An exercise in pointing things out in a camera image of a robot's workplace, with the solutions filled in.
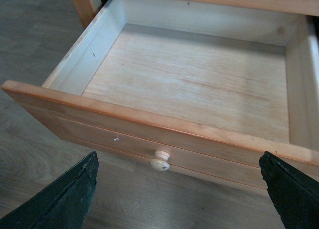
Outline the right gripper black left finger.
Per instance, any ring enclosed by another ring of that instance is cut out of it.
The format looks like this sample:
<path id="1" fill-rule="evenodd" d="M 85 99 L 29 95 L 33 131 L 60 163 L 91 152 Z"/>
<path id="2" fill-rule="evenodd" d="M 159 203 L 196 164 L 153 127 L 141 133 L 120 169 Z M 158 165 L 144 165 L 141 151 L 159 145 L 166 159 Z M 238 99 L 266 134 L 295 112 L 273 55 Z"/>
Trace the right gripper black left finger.
<path id="1" fill-rule="evenodd" d="M 2 229 L 80 229 L 90 210 L 99 169 L 95 151 L 0 220 Z"/>

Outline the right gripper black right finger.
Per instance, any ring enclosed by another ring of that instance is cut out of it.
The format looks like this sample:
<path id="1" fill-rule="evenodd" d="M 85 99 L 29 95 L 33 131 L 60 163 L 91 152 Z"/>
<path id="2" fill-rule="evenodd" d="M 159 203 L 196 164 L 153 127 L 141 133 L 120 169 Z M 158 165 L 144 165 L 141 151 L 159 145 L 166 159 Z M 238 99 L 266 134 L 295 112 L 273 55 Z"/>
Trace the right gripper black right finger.
<path id="1" fill-rule="evenodd" d="M 259 159 L 270 199 L 286 229 L 319 227 L 319 183 L 270 152 Z"/>

